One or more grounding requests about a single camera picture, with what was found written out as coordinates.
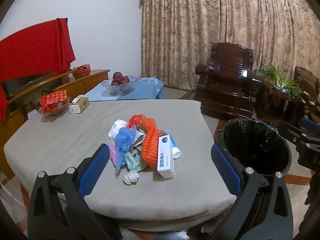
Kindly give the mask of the black lined trash bin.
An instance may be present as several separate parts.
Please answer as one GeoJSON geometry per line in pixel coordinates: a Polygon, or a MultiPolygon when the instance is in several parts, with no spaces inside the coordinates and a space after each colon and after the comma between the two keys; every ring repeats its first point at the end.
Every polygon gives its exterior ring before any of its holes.
{"type": "Polygon", "coordinates": [[[287,141],[275,128],[257,119],[228,120],[217,131],[215,144],[243,167],[251,167],[259,174],[286,175],[291,167],[287,141]]]}

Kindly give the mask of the blue white paper cup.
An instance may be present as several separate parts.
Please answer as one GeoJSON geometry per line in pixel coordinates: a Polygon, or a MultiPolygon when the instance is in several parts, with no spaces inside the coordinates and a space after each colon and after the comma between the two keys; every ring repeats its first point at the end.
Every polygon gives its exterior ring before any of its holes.
{"type": "Polygon", "coordinates": [[[134,139],[134,142],[132,144],[132,147],[139,146],[143,142],[144,138],[145,138],[145,134],[144,133],[137,132],[136,135],[135,135],[135,139],[134,139]]]}

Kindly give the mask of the blue white tube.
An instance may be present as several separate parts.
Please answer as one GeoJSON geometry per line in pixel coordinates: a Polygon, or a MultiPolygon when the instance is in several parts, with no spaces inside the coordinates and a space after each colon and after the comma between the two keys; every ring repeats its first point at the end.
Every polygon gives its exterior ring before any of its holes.
{"type": "Polygon", "coordinates": [[[178,159],[181,157],[182,152],[180,151],[180,149],[178,148],[178,146],[176,145],[176,142],[174,141],[173,137],[171,136],[170,132],[168,130],[165,130],[165,132],[170,135],[170,140],[172,143],[172,154],[174,159],[178,159]]]}

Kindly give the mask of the mint green glove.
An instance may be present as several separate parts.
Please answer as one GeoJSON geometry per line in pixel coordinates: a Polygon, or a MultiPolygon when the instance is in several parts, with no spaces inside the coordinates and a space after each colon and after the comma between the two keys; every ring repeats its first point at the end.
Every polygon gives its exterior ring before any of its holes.
{"type": "Polygon", "coordinates": [[[134,148],[131,152],[125,153],[127,168],[133,172],[140,172],[148,166],[141,156],[141,151],[134,148]]]}

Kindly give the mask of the red plastic bag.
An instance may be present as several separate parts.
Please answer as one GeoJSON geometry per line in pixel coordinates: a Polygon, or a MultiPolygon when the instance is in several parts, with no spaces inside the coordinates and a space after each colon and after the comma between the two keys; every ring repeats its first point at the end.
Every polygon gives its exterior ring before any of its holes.
{"type": "Polygon", "coordinates": [[[140,115],[134,115],[129,119],[129,122],[127,124],[128,128],[131,128],[132,126],[136,125],[139,126],[139,124],[142,122],[140,115]]]}

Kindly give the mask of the red candy packet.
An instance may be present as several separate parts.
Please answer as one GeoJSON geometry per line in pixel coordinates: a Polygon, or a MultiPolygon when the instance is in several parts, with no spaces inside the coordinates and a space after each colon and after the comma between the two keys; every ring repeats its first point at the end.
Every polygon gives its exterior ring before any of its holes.
{"type": "Polygon", "coordinates": [[[58,90],[40,98],[41,112],[54,115],[60,113],[68,103],[69,97],[66,90],[58,90]]]}

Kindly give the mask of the white tissue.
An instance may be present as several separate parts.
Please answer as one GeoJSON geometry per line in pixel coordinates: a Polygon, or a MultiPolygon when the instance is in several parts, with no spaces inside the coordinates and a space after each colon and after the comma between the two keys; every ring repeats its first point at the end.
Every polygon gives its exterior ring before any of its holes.
{"type": "Polygon", "coordinates": [[[127,126],[127,121],[118,119],[114,122],[114,124],[111,126],[111,129],[108,133],[108,142],[115,142],[116,136],[119,133],[121,128],[124,128],[127,126]]]}

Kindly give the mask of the beige tissue box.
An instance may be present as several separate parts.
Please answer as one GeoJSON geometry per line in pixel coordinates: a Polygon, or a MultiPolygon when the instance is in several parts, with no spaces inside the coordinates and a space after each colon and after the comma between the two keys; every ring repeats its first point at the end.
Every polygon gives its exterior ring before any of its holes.
{"type": "Polygon", "coordinates": [[[71,114],[80,114],[89,106],[89,99],[84,95],[79,95],[73,99],[69,105],[69,111],[71,114]]]}

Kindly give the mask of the white blue wipes box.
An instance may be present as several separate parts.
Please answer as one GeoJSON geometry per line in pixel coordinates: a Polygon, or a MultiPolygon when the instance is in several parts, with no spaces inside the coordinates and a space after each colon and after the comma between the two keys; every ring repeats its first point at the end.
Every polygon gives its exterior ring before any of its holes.
{"type": "Polygon", "coordinates": [[[172,179],[175,177],[174,156],[172,153],[172,142],[170,134],[165,130],[159,131],[158,139],[158,157],[157,172],[164,179],[172,179]]]}

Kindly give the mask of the pink face mask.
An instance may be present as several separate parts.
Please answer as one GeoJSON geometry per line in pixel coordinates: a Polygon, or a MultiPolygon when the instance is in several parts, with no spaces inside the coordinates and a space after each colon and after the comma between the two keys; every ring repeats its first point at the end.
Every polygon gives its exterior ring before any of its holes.
{"type": "Polygon", "coordinates": [[[116,166],[116,147],[113,142],[108,144],[110,150],[110,160],[112,161],[113,165],[116,166]]]}

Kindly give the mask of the green potted plant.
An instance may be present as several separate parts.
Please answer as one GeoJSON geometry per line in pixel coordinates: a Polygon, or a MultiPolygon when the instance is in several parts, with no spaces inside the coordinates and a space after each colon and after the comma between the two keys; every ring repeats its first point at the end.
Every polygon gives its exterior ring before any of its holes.
{"type": "Polygon", "coordinates": [[[285,90],[295,100],[306,103],[302,96],[305,92],[298,86],[297,81],[293,81],[287,75],[287,70],[281,70],[278,65],[269,62],[267,65],[262,65],[259,74],[270,80],[281,92],[285,90]]]}

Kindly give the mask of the glass fruit bowl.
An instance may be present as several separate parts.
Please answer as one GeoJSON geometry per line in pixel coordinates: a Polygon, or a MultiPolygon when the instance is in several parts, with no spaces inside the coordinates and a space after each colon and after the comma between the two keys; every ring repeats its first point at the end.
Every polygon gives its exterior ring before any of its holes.
{"type": "Polygon", "coordinates": [[[137,77],[128,76],[129,82],[124,83],[122,85],[114,86],[112,85],[112,79],[105,80],[101,83],[101,85],[106,89],[106,94],[110,95],[121,95],[121,94],[129,94],[134,91],[133,84],[138,80],[137,77]]]}

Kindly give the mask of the blue plastic bag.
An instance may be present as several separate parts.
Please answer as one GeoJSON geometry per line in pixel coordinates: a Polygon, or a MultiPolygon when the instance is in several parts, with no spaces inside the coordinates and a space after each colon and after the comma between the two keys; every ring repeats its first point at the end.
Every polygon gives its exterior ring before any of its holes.
{"type": "Polygon", "coordinates": [[[131,128],[122,127],[116,135],[116,173],[119,173],[120,168],[125,165],[125,153],[133,145],[136,133],[136,125],[133,125],[131,128]]]}

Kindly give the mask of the red cloth cover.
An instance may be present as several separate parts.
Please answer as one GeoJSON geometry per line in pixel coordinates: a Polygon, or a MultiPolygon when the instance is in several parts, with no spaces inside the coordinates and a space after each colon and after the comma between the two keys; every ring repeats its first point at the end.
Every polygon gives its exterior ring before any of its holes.
{"type": "Polygon", "coordinates": [[[75,60],[67,18],[39,23],[1,40],[1,82],[66,72],[75,60]]]}

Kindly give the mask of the orange foam fruit net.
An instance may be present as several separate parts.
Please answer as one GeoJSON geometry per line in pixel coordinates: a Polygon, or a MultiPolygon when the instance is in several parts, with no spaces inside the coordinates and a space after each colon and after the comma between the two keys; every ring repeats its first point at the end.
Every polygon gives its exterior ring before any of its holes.
{"type": "Polygon", "coordinates": [[[143,130],[146,135],[142,145],[142,158],[154,170],[157,169],[158,160],[158,141],[159,129],[156,122],[152,118],[147,118],[145,115],[140,115],[143,130]]]}

